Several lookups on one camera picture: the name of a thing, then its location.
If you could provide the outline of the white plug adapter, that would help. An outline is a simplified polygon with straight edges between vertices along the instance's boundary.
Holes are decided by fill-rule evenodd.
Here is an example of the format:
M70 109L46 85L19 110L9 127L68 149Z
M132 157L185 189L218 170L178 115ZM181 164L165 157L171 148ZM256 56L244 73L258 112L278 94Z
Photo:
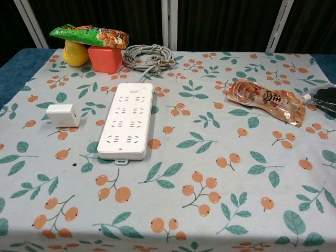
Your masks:
M78 127L80 123L78 112L73 104L51 104L46 114L56 128Z

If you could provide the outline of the white power strip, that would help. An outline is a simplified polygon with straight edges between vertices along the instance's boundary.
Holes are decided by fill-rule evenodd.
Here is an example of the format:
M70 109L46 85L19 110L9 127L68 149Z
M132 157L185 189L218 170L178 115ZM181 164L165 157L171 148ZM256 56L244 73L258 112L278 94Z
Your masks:
M117 86L97 146L100 158L114 160L116 164L145 158L152 100L151 83Z

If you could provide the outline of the floral fruit-print tablecloth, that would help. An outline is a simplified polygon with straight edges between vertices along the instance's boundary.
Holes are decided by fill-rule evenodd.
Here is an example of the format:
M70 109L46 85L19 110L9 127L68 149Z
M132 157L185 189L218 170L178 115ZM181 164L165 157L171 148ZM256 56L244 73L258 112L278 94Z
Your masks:
M57 49L0 109L0 252L336 252L336 118L309 105L296 128L226 100L238 78L297 95L331 82L315 58L174 57L146 77L142 161L97 152L132 69L74 68ZM79 126L53 126L51 104L73 104Z

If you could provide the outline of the orange-red cube block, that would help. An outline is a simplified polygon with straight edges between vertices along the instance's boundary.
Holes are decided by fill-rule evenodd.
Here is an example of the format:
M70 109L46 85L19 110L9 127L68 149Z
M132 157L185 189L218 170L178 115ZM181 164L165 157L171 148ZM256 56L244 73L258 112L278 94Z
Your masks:
M95 72L116 73L122 65L120 49L90 46L90 61Z

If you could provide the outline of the orange sauce pouch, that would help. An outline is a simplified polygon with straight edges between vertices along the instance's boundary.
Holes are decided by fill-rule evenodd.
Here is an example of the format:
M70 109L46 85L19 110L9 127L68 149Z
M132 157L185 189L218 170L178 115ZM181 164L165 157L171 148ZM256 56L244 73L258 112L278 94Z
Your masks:
M306 108L302 101L287 90L271 90L247 79L235 81L229 88L229 100L260 108L290 125L301 127Z

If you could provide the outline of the yellow pear toy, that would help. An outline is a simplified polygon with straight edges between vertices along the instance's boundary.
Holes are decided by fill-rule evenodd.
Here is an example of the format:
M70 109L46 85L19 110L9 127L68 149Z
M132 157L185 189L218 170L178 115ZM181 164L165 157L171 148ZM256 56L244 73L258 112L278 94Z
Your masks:
M72 40L65 40L63 58L68 65L80 67L88 61L89 54L86 46L83 44Z

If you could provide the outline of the black pleated curtain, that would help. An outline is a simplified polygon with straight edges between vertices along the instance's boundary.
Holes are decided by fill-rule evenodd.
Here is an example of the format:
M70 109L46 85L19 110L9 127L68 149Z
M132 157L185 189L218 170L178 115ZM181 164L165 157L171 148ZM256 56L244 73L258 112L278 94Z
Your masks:
M130 35L130 45L163 44L161 0L28 0L49 48L64 40L50 32L65 24L92 25Z
M0 67L25 48L36 45L13 0L0 0Z
M282 0L178 0L179 51L266 51Z
M336 54L336 0L294 0L276 52Z

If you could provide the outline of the green snack bag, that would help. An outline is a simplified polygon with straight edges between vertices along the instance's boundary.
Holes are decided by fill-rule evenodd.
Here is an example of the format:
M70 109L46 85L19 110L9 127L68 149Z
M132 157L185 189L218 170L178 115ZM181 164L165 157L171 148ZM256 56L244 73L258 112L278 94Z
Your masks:
M121 50L127 48L130 37L129 34L119 30L92 25L75 27L70 24L53 29L49 35L81 44Z

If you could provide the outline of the black gloves in plastic bag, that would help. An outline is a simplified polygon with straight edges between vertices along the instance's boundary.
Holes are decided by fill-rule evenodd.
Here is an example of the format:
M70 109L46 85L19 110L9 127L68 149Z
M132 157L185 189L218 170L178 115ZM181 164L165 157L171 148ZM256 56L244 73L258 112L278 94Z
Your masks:
M329 83L301 95L303 104L313 104L329 116L336 118L336 85Z

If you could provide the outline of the blue table cover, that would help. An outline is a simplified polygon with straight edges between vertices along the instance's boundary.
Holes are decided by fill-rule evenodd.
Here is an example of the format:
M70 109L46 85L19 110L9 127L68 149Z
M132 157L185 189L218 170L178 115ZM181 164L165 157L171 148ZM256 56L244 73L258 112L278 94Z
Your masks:
M12 100L55 51L55 49L25 48L0 67L0 109ZM336 54L312 56L325 76L336 84Z

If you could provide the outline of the white frame post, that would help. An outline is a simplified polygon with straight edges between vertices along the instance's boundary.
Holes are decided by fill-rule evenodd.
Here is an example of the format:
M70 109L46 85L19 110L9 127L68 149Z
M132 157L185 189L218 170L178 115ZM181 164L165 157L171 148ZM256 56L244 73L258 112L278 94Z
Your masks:
M275 20L271 35L269 37L269 41L265 51L266 53L275 52L294 1L295 0L282 0L281 7Z
M177 51L178 0L161 0L163 45Z
M13 0L37 48L49 46L28 0Z

